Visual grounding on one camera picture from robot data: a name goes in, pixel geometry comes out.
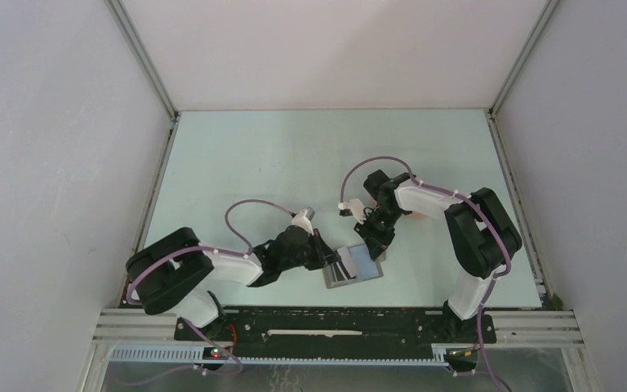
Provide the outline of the white credit card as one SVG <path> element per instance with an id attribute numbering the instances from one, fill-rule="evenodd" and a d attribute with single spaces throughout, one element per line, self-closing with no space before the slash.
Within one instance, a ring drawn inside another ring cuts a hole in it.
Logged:
<path id="1" fill-rule="evenodd" d="M 350 275 L 353 275 L 354 278 L 357 278 L 359 274 L 359 268 L 349 248 L 340 247 L 337 249 L 337 251 L 339 252 L 341 256 L 341 262 L 337 263 L 336 265 L 339 265 L 341 268 L 344 268 L 345 270 L 348 271 Z"/>

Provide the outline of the black credit card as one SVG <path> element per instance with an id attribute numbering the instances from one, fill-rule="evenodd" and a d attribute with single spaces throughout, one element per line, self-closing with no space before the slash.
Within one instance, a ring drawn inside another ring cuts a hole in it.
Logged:
<path id="1" fill-rule="evenodd" d="M 332 286 L 346 284 L 352 279 L 354 279 L 354 276 L 350 275 L 346 269 L 341 268 L 339 265 L 330 266 L 330 282 Z"/>

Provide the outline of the grey card holder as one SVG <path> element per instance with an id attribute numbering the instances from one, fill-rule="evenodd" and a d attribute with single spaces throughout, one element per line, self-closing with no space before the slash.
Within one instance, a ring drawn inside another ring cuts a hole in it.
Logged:
<path id="1" fill-rule="evenodd" d="M 325 279 L 325 284 L 328 289 L 349 286 L 351 284 L 363 283 L 369 280 L 382 278 L 384 273 L 381 269 L 380 262 L 374 261 L 370 258 L 370 253 L 365 244 L 355 245 L 352 247 L 348 247 L 353 258 L 355 259 L 358 268 L 359 274 L 357 278 L 354 278 L 348 281 L 346 284 L 339 286 L 332 286 L 330 282 L 330 265 L 323 269 L 323 277 Z"/>

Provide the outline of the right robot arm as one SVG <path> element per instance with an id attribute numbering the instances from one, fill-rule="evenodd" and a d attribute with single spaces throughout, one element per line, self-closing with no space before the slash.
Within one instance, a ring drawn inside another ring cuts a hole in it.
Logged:
<path id="1" fill-rule="evenodd" d="M 395 237 L 395 224 L 412 213 L 444 218 L 455 257 L 462 268 L 456 288 L 444 304 L 442 330 L 452 341 L 463 341 L 475 329 L 492 283 L 509 271 L 522 238 L 492 189 L 468 196 L 428 185 L 406 172 L 394 178 L 377 170 L 363 183 L 375 201 L 367 207 L 358 199 L 339 203 L 341 214 L 357 221 L 354 229 L 371 259 L 382 256 Z"/>

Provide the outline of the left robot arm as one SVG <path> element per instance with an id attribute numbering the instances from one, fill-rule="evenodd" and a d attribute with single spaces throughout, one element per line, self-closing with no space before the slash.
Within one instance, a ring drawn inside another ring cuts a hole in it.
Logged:
<path id="1" fill-rule="evenodd" d="M 263 287 L 292 269 L 321 270 L 340 261 L 318 229 L 288 226 L 252 253 L 220 250 L 200 244 L 194 231 L 180 228 L 127 260 L 131 303 L 148 315 L 170 313 L 186 319 L 206 340 L 225 330 L 225 317 L 216 295 L 200 292 L 205 280 Z"/>

